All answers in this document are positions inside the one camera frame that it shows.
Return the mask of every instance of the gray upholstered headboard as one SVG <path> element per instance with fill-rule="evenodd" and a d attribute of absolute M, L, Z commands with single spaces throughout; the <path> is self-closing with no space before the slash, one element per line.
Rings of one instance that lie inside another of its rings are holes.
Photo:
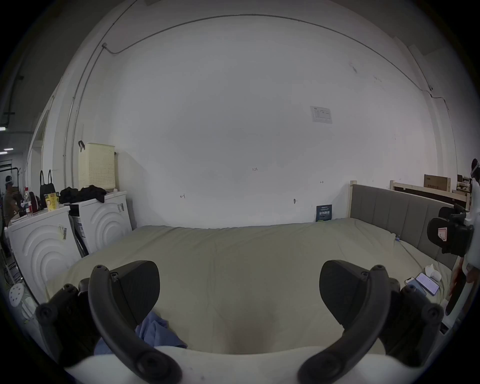
<path fill-rule="evenodd" d="M 419 251 L 452 269 L 456 256 L 442 254 L 427 237 L 431 218 L 441 207 L 452 205 L 426 197 L 388 189 L 351 184 L 350 217 L 395 233 Z"/>

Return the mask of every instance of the black bag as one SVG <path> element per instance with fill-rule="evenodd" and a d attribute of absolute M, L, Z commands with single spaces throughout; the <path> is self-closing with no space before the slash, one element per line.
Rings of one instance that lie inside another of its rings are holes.
<path fill-rule="evenodd" d="M 47 207 L 47 202 L 45 201 L 45 195 L 49 193 L 55 193 L 55 186 L 53 185 L 52 179 L 52 170 L 48 171 L 47 183 L 45 184 L 45 179 L 43 177 L 43 171 L 40 171 L 40 201 L 42 202 L 42 207 Z"/>

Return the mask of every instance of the electrical wire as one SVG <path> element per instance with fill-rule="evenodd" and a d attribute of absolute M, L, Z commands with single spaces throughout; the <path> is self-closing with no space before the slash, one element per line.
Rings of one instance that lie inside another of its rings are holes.
<path fill-rule="evenodd" d="M 177 28 L 177 27 L 180 27 L 180 26 L 183 26 L 183 25 L 188 25 L 188 24 L 192 24 L 192 23 L 196 23 L 196 22 L 199 22 L 199 21 L 204 21 L 204 20 L 212 20 L 212 19 L 219 19 L 219 18 L 224 18 L 224 17 L 236 17 L 236 16 L 261 16 L 261 17 L 272 17 L 272 18 L 276 18 L 276 19 L 284 19 L 284 20 L 292 20 L 292 21 L 297 21 L 299 23 L 305 23 L 305 24 L 309 24 L 309 25 L 314 25 L 314 26 L 317 26 L 317 27 L 320 27 L 320 28 L 323 28 L 323 29 L 326 29 L 328 31 L 331 31 L 331 32 L 335 32 L 335 33 L 338 33 L 339 35 L 342 35 L 344 37 L 347 37 L 349 38 L 350 40 L 353 40 L 355 42 L 357 42 L 358 44 L 361 44 L 363 45 L 365 48 L 371 50 L 372 52 L 376 53 L 378 56 L 380 56 L 381 58 L 383 58 L 384 60 L 386 60 L 387 62 L 389 62 L 391 65 L 393 65 L 398 71 L 400 71 L 400 73 L 402 75 L 404 75 L 407 79 L 409 79 L 411 81 L 411 83 L 416 86 L 418 88 L 418 90 L 422 91 L 422 92 L 427 92 L 431 98 L 441 98 L 443 99 L 443 97 L 438 97 L 438 96 L 433 96 L 431 94 L 431 92 L 429 90 L 426 90 L 426 89 L 422 89 L 420 88 L 416 82 L 414 82 L 412 79 L 410 79 L 410 77 L 405 73 L 403 72 L 400 68 L 398 68 L 393 62 L 391 62 L 388 58 L 386 58 L 384 55 L 382 55 L 380 52 L 376 51 L 375 49 L 369 47 L 368 45 L 366 45 L 365 43 L 362 43 L 360 40 L 357 40 L 355 39 L 354 37 L 351 37 L 347 34 L 344 34 L 342 32 L 339 32 L 333 28 L 330 28 L 330 27 L 326 27 L 324 25 L 321 25 L 321 24 L 317 24 L 317 23 L 312 23 L 312 22 L 309 22 L 309 21 L 305 21 L 305 20 L 302 20 L 302 19 L 297 19 L 295 17 L 288 17 L 288 16 L 279 16 L 279 15 L 271 15 L 271 14 L 266 14 L 266 13 L 232 13 L 232 14 L 225 14 L 225 15 L 217 15 L 217 16 L 208 16 L 208 17 L 202 17 L 200 19 L 195 19 L 195 20 L 190 20 L 190 21 L 187 21 L 187 22 L 184 22 L 184 23 L 180 23 L 180 24 L 176 24 L 176 25 L 172 25 L 170 27 L 167 27 L 167 28 L 164 28 L 164 29 L 161 29 L 160 31 L 157 31 L 157 32 L 153 32 L 152 34 L 148 35 L 148 36 L 145 36 L 143 38 L 141 38 L 140 40 L 137 40 L 135 41 L 134 43 L 126 46 L 125 48 L 117 51 L 117 52 L 113 52 L 111 51 L 110 49 L 108 49 L 107 47 L 107 44 L 106 43 L 103 43 L 103 47 L 107 50 L 108 53 L 112 54 L 112 55 L 118 55 L 119 53 L 122 53 L 124 51 L 126 51 L 127 49 L 133 47 L 134 45 L 138 44 L 138 43 L 141 43 L 142 41 L 144 40 L 147 40 L 155 35 L 158 35 L 162 32 L 166 32 L 170 29 L 173 29 L 173 28 Z"/>
<path fill-rule="evenodd" d="M 115 21 L 112 23 L 112 25 L 107 29 L 107 31 L 103 34 L 102 38 L 98 41 L 98 44 L 95 46 L 95 49 L 93 50 L 92 54 L 90 55 L 90 58 L 88 59 L 87 61 L 87 64 L 85 65 L 85 68 L 82 72 L 82 74 L 80 75 L 80 79 L 78 80 L 78 84 L 77 84 L 77 87 L 75 88 L 75 92 L 73 93 L 73 97 L 72 97 L 72 104 L 70 105 L 70 112 L 68 113 L 68 119 L 67 119 L 67 126 L 65 128 L 65 142 L 63 143 L 63 184 L 65 186 L 65 188 L 67 187 L 67 169 L 66 169 L 66 165 L 65 165 L 65 157 L 67 155 L 67 138 L 68 138 L 68 126 L 70 125 L 70 117 L 72 116 L 72 109 L 73 109 L 73 104 L 75 102 L 75 98 L 77 96 L 77 92 L 78 92 L 78 88 L 80 87 L 80 82 L 82 81 L 83 77 L 84 77 L 84 74 L 85 74 L 85 71 L 88 67 L 88 64 L 90 64 L 90 61 L 92 60 L 92 57 L 96 51 L 96 49 L 98 48 L 98 46 L 100 45 L 100 43 L 102 42 L 102 40 L 105 38 L 105 36 L 107 35 L 107 33 L 110 31 L 110 29 L 113 28 L 113 26 L 115 25 L 115 23 L 125 14 L 125 12 L 127 12 L 138 0 L 134 0 L 134 2 L 132 4 L 130 4 L 121 14 L 119 17 L 117 17 L 115 19 Z"/>

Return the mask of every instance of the wooden shelf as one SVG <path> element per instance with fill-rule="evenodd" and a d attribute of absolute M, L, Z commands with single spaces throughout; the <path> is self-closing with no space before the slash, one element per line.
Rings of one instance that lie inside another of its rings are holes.
<path fill-rule="evenodd" d="M 394 180 L 390 180 L 390 189 L 393 191 L 403 190 L 403 192 L 406 193 L 430 197 L 431 199 L 443 201 L 445 203 L 457 203 L 462 207 L 465 207 L 466 210 L 470 210 L 470 193 L 465 196 L 463 194 L 441 191 L 434 188 L 425 188 L 418 185 L 397 183 Z"/>

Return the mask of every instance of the bottle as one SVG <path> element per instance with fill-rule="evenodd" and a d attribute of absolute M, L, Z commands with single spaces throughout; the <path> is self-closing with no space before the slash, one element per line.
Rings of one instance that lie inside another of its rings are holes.
<path fill-rule="evenodd" d="M 32 203 L 30 202 L 30 194 L 28 193 L 28 187 L 25 187 L 24 195 L 24 207 L 27 214 L 32 213 Z"/>
<path fill-rule="evenodd" d="M 24 202 L 30 201 L 30 194 L 28 193 L 28 187 L 25 187 Z"/>

